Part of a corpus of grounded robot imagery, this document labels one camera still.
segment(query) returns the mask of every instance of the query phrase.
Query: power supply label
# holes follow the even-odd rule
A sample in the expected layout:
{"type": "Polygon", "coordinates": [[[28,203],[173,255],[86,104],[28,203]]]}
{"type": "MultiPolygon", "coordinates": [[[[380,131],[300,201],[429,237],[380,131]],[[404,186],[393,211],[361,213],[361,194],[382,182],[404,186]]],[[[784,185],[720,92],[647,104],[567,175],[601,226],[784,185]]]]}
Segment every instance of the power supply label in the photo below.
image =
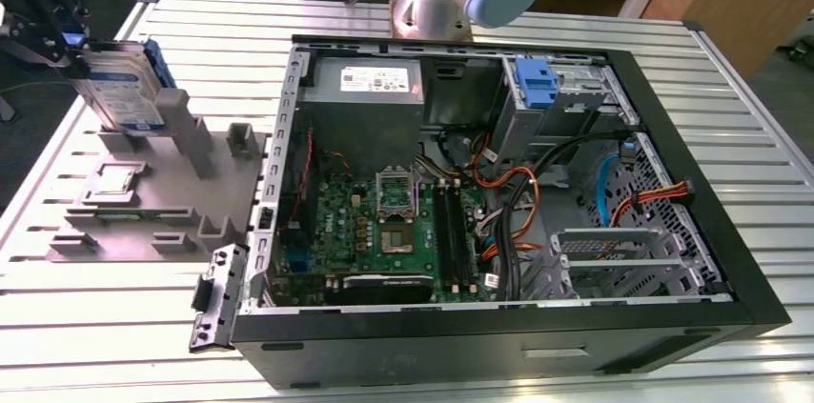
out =
{"type": "Polygon", "coordinates": [[[341,69],[340,91],[409,92],[405,68],[346,67],[341,69]]]}

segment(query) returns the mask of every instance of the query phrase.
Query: red cable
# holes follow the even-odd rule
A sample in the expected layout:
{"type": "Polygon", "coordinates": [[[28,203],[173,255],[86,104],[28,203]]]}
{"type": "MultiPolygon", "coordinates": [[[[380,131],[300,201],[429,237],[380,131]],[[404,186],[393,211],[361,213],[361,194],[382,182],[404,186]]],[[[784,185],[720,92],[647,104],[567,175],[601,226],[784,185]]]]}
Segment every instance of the red cable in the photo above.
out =
{"type": "Polygon", "coordinates": [[[288,227],[288,224],[296,217],[296,212],[300,209],[300,203],[302,202],[302,191],[305,190],[308,183],[308,171],[310,170],[310,158],[313,154],[313,129],[308,129],[308,157],[305,158],[305,168],[302,170],[302,178],[300,179],[300,187],[296,191],[296,202],[293,203],[293,209],[290,210],[290,216],[288,217],[288,222],[284,224],[284,228],[288,227]]]}

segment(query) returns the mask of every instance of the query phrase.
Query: ram slot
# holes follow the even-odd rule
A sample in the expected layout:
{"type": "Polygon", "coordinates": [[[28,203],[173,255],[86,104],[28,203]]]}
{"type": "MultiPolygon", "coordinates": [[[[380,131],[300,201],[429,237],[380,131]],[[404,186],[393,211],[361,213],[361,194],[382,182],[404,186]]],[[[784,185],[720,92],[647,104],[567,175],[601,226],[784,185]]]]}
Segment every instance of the ram slot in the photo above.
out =
{"type": "Polygon", "coordinates": [[[432,189],[432,205],[435,206],[435,245],[437,248],[437,259],[441,270],[441,286],[448,290],[455,284],[455,268],[452,262],[452,249],[449,247],[447,196],[447,186],[435,186],[432,189]]]}
{"type": "Polygon", "coordinates": [[[467,222],[463,205],[460,204],[460,188],[457,186],[451,188],[447,194],[447,212],[449,245],[455,261],[455,283],[461,286],[460,290],[464,291],[473,284],[473,280],[472,260],[467,244],[467,222]]]}

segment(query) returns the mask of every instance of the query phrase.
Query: case bracket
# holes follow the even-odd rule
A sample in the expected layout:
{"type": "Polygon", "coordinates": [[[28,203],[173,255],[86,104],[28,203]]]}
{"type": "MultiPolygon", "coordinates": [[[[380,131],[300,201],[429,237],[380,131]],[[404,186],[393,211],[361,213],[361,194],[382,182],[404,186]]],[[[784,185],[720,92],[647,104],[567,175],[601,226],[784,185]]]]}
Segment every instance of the case bracket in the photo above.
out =
{"type": "Polygon", "coordinates": [[[230,244],[212,253],[208,272],[198,278],[192,299],[197,311],[189,352],[232,351],[230,328],[240,305],[240,286],[248,262],[248,248],[230,244]]]}

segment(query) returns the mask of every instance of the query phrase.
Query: floor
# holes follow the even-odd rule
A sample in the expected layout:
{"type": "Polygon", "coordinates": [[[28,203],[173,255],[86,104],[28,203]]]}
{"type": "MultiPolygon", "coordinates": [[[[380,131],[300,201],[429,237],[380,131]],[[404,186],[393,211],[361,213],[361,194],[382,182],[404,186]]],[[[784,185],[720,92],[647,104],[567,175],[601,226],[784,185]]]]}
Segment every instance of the floor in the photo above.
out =
{"type": "MultiPolygon", "coordinates": [[[[93,11],[88,20],[93,37],[113,37],[134,0],[86,1],[93,11]]],[[[388,0],[362,1],[385,3],[388,0]]],[[[812,158],[814,70],[789,63],[777,52],[751,78],[749,85],[802,151],[812,158]]],[[[24,65],[0,53],[0,96],[16,110],[12,122],[0,122],[1,212],[76,93],[50,68],[24,65]]]]}

